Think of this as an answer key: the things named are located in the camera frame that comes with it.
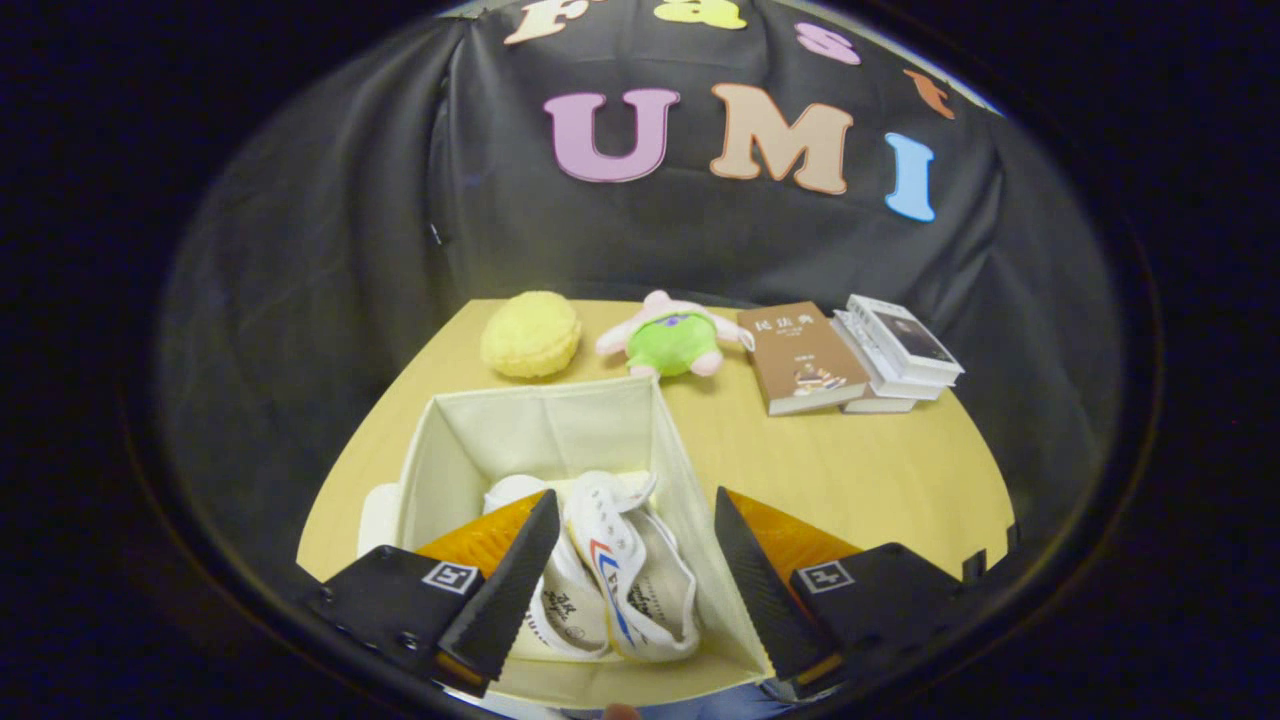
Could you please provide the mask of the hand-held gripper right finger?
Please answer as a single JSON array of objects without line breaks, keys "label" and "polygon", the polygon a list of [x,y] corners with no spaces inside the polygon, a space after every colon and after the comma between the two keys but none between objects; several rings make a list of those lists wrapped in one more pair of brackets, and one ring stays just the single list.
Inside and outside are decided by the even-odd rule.
[{"label": "hand-held gripper right finger", "polygon": [[723,487],[714,529],[774,678],[799,701],[919,659],[954,626],[966,589],[904,544],[860,550]]}]

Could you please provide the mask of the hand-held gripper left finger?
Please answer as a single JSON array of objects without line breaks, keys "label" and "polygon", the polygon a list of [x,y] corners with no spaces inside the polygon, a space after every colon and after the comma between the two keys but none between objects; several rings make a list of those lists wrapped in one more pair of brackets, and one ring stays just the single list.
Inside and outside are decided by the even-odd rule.
[{"label": "hand-held gripper left finger", "polygon": [[381,544],[305,597],[351,643],[426,682],[483,696],[500,678],[561,537],[543,489],[424,547]]}]

